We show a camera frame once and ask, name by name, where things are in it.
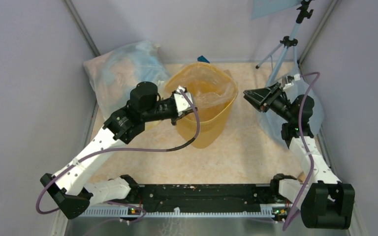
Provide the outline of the clear plastic trash bag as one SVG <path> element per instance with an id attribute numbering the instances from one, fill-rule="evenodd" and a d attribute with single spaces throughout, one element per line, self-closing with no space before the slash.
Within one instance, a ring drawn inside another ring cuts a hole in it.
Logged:
<path id="1" fill-rule="evenodd" d="M 238 85 L 229 72 L 205 62 L 184 66 L 165 83 L 164 92 L 171 94 L 178 86 L 186 87 L 201 109 L 226 105 L 238 95 Z"/>

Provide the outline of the yellow plastic trash bin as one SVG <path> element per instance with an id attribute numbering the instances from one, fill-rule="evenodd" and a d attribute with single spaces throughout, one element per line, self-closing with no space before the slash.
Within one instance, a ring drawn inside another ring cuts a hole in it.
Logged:
<path id="1" fill-rule="evenodd" d="M 223 131 L 231 112 L 232 104 L 235 99 L 226 105 L 218 105 L 207 109 L 197 108 L 200 119 L 200 131 L 192 146 L 195 148 L 206 148 Z"/>

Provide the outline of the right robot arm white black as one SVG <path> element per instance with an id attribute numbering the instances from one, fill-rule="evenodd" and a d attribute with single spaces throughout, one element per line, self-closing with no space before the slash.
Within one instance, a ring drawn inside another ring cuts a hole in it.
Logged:
<path id="1" fill-rule="evenodd" d="M 285 120 L 281 137 L 306 175 L 302 183 L 282 178 L 269 189 L 272 201 L 281 203 L 289 199 L 292 202 L 283 228 L 287 229 L 300 215 L 306 228 L 346 230 L 351 225 L 355 190 L 332 172 L 316 146 L 309 125 L 315 102 L 309 92 L 308 89 L 290 101 L 281 84 L 275 83 L 265 88 L 245 90 L 243 94 L 259 112 L 271 110 Z"/>

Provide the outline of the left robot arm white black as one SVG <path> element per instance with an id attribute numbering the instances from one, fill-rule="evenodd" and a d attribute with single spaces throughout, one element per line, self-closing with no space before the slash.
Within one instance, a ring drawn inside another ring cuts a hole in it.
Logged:
<path id="1" fill-rule="evenodd" d="M 128 144 L 145 131 L 146 123 L 170 120 L 172 125 L 189 114 L 196 114 L 193 95 L 178 86 L 168 98 L 161 98 L 152 82 L 140 82 L 130 91 L 126 105 L 114 111 L 96 136 L 67 165 L 40 181 L 67 219 L 80 216 L 90 206 L 111 200 L 133 203 L 138 197 L 137 183 L 128 175 L 89 183 L 93 174 L 114 152 L 131 151 Z"/>

